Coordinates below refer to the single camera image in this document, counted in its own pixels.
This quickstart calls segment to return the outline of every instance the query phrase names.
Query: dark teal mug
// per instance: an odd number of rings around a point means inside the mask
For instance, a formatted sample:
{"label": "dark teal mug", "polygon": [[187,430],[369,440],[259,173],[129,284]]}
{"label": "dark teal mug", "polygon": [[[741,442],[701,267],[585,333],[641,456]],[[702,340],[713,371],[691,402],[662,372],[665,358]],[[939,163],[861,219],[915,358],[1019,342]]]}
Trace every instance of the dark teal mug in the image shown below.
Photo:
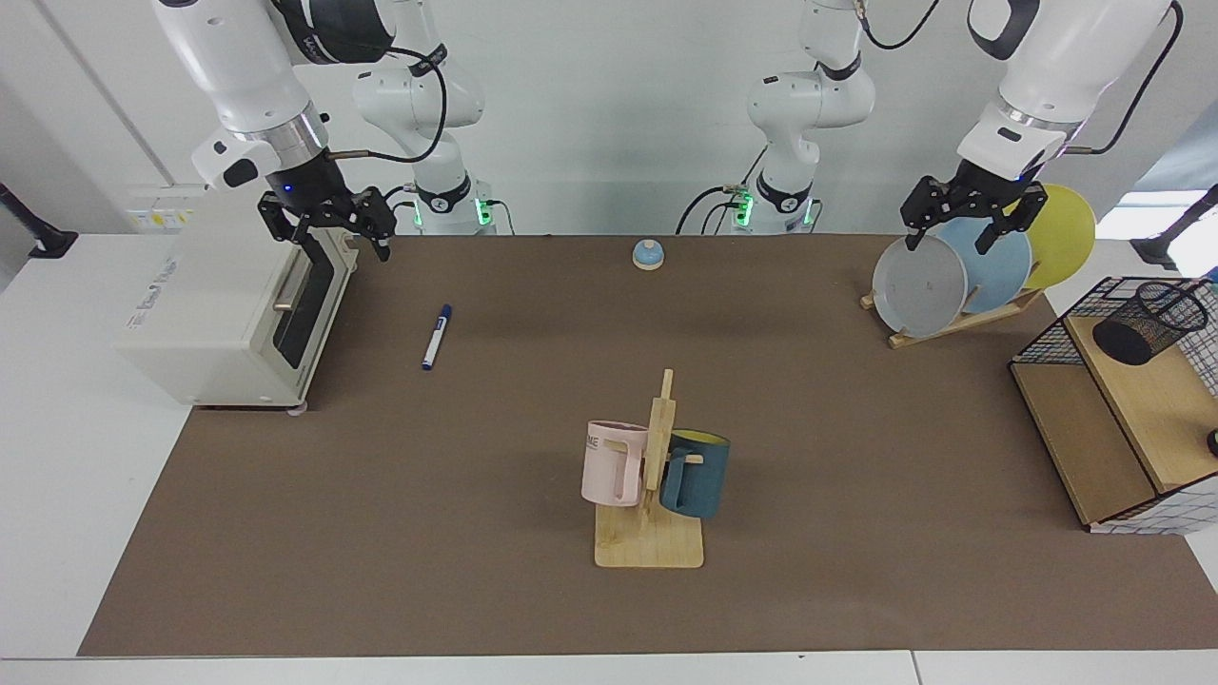
{"label": "dark teal mug", "polygon": [[727,479],[731,441],[720,435],[678,428],[669,441],[669,460],[660,488],[664,508],[693,518],[710,518],[719,512],[719,500]]}

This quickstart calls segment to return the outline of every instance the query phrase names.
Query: mug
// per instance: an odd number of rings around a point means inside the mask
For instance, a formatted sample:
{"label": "mug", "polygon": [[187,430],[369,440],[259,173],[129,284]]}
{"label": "mug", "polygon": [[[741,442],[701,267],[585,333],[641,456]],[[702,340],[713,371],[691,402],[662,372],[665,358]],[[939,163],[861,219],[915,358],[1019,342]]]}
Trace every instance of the mug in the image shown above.
{"label": "mug", "polygon": [[583,450],[583,499],[607,507],[633,507],[642,499],[647,428],[593,421]]}
{"label": "mug", "polygon": [[669,460],[660,489],[664,508],[692,518],[711,518],[719,512],[719,499],[727,478],[727,451],[731,441],[700,430],[672,431]]}

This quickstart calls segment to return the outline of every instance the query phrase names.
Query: green led light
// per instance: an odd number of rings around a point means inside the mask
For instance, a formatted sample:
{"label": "green led light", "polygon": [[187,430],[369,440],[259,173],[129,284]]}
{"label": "green led light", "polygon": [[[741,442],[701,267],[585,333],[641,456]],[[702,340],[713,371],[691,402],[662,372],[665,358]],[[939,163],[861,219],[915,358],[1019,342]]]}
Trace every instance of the green led light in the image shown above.
{"label": "green led light", "polygon": [[474,206],[477,208],[477,222],[482,225],[490,225],[495,217],[491,216],[491,207],[486,206],[486,202],[474,197]]}
{"label": "green led light", "polygon": [[753,196],[748,193],[741,193],[737,201],[743,202],[743,206],[736,211],[736,225],[747,228],[753,221]]}

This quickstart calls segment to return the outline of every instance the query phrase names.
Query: mesh pen holder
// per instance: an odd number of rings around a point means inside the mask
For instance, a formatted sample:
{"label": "mesh pen holder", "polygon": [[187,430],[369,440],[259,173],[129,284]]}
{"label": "mesh pen holder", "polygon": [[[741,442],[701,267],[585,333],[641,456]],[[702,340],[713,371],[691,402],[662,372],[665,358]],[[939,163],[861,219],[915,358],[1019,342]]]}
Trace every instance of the mesh pen holder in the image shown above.
{"label": "mesh pen holder", "polygon": [[1136,294],[1100,322],[1091,336],[1113,360],[1141,366],[1208,323],[1208,312],[1192,293],[1152,280],[1139,285]]}

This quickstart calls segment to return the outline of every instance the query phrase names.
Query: brown tabletop mat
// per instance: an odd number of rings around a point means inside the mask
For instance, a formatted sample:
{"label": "brown tabletop mat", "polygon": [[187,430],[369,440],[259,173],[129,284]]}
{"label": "brown tabletop mat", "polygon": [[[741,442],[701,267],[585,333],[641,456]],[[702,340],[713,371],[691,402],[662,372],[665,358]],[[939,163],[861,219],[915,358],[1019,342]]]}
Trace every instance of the brown tabletop mat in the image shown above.
{"label": "brown tabletop mat", "polygon": [[[312,410],[191,414],[80,655],[1218,647],[1184,539],[1078,525],[1006,369],[1047,305],[894,352],[857,305],[890,241],[362,255]],[[598,569],[585,424],[666,366],[733,442],[706,566]]]}

